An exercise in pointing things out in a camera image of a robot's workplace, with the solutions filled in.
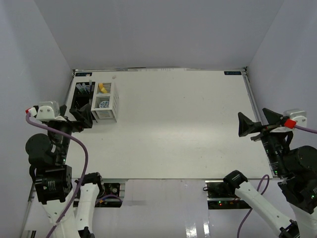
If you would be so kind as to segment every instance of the white table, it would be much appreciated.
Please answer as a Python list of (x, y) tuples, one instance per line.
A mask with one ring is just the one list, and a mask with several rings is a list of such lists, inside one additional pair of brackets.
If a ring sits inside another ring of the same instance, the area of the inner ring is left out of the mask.
[[(154, 69), (93, 72), (78, 82), (115, 82), (117, 122), (94, 123), (73, 135), (88, 148), (87, 173), (110, 179), (221, 179), (233, 170), (248, 178), (271, 176), (260, 142), (238, 137), (238, 112), (255, 120), (243, 75), (223, 71)], [(73, 178), (84, 164), (71, 142), (66, 163)]]

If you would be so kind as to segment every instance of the purple cable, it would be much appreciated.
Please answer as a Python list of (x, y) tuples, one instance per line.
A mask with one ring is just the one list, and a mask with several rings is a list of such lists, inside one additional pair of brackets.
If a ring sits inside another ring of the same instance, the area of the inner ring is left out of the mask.
[(73, 201), (74, 201), (74, 199), (75, 199), (75, 197), (76, 197), (76, 194), (77, 194), (77, 192), (78, 192), (79, 189), (80, 189), (80, 186), (81, 186), (81, 184), (82, 184), (82, 182), (83, 182), (83, 179), (84, 179), (84, 176), (85, 176), (85, 173), (86, 173), (86, 169), (87, 169), (87, 165), (88, 165), (88, 151), (87, 151), (86, 146), (85, 146), (80, 140), (76, 139), (75, 137), (73, 137), (73, 136), (71, 136), (71, 135), (69, 135), (69, 134), (67, 134), (67, 133), (65, 133), (65, 132), (56, 130), (56, 129), (54, 129), (54, 128), (51, 128), (51, 127), (48, 127), (48, 126), (45, 126), (45, 125), (42, 125), (42, 124), (35, 123), (35, 122), (33, 122), (33, 121), (30, 120), (30, 116), (31, 116), (31, 114), (28, 113), (28, 114), (26, 115), (26, 118), (25, 118), (26, 121), (27, 121), (30, 125), (36, 126), (36, 127), (38, 127), (38, 128), (44, 129), (44, 130), (48, 130), (48, 131), (53, 132), (53, 133), (56, 133), (56, 134), (60, 134), (60, 135), (62, 135), (62, 136), (65, 136), (65, 137), (67, 137), (67, 138), (69, 138), (69, 139), (71, 139), (71, 140), (77, 142), (77, 143), (83, 148), (83, 150), (84, 150), (84, 152), (85, 152), (85, 165), (84, 165), (84, 169), (83, 169), (83, 172), (82, 172), (82, 174), (81, 174), (81, 177), (80, 177), (80, 179), (79, 179), (79, 181), (78, 181), (78, 183), (77, 183), (77, 186), (76, 186), (76, 188), (75, 188), (74, 194), (73, 194), (73, 196), (71, 197), (69, 203), (66, 205), (65, 209), (63, 210), (63, 212), (60, 214), (59, 218), (56, 220), (56, 225), (51, 228), (50, 232), (49, 232), (48, 235), (46, 236), (46, 238), (49, 238), (49, 237), (52, 235), (52, 233), (54, 232), (54, 230), (55, 230), (55, 228), (57, 227), (58, 223), (59, 223), (59, 222), (61, 221), (61, 219), (63, 218), (63, 216), (65, 216), (65, 214), (66, 214), (67, 210), (69, 209), (69, 207), (73, 204)]
[(299, 126), (299, 125), (295, 125), (294, 127), (296, 129), (298, 129), (298, 130), (303, 130), (303, 131), (307, 131), (307, 132), (310, 132), (310, 133), (317, 134), (317, 130), (309, 129), (309, 128), (302, 127), (302, 126)]
[[(257, 191), (259, 191), (259, 189), (260, 189), (260, 187), (261, 187), (261, 185), (262, 185), (262, 182), (264, 181), (264, 179), (265, 179), (266, 177), (267, 177), (267, 183), (266, 183), (266, 186), (265, 186), (264, 190), (261, 192), (261, 195), (263, 195), (263, 194), (265, 193), (265, 191), (267, 190), (267, 187), (268, 187), (268, 184), (269, 184), (269, 176), (268, 176), (268, 175), (264, 175), (264, 176), (262, 177), (262, 179), (261, 179), (260, 182), (259, 182), (258, 188), (257, 188)], [(251, 208), (251, 209), (248, 211), (248, 213), (246, 214), (246, 216), (243, 218), (242, 222), (240, 223), (239, 228), (238, 228), (238, 232), (237, 232), (237, 238), (240, 237), (241, 228), (242, 228), (244, 222), (246, 221), (246, 219), (248, 218), (248, 216), (250, 215), (250, 213), (252, 212), (252, 210), (253, 210), (253, 209)]]
[(96, 201), (95, 205), (97, 205), (101, 200), (105, 200), (105, 199), (107, 199), (107, 198), (109, 198), (109, 197), (114, 197), (114, 198), (118, 199), (120, 202), (122, 202), (122, 200), (121, 200), (120, 197), (118, 197), (118, 196), (116, 196), (116, 195), (113, 195), (113, 194), (108, 194), (108, 195), (105, 195), (105, 196), (103, 196), (102, 198), (98, 199), (98, 200)]

